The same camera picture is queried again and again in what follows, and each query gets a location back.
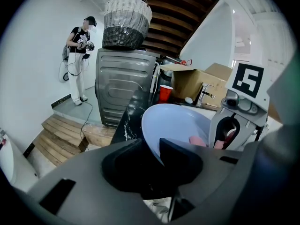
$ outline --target person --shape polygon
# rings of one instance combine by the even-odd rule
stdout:
[[[83,94],[84,55],[86,54],[87,42],[90,40],[88,30],[96,25],[95,18],[89,16],[84,20],[83,26],[81,28],[75,27],[67,38],[66,44],[70,49],[67,71],[71,88],[71,98],[76,105],[81,105],[83,101],[88,100]]]

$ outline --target red cup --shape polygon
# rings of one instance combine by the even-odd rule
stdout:
[[[173,88],[165,85],[160,85],[160,94],[159,94],[159,100],[166,102],[169,99],[169,96],[172,92]]]

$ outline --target two-tone woven basket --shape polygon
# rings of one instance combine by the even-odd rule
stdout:
[[[103,48],[139,49],[152,19],[146,0],[111,0],[105,6]]]

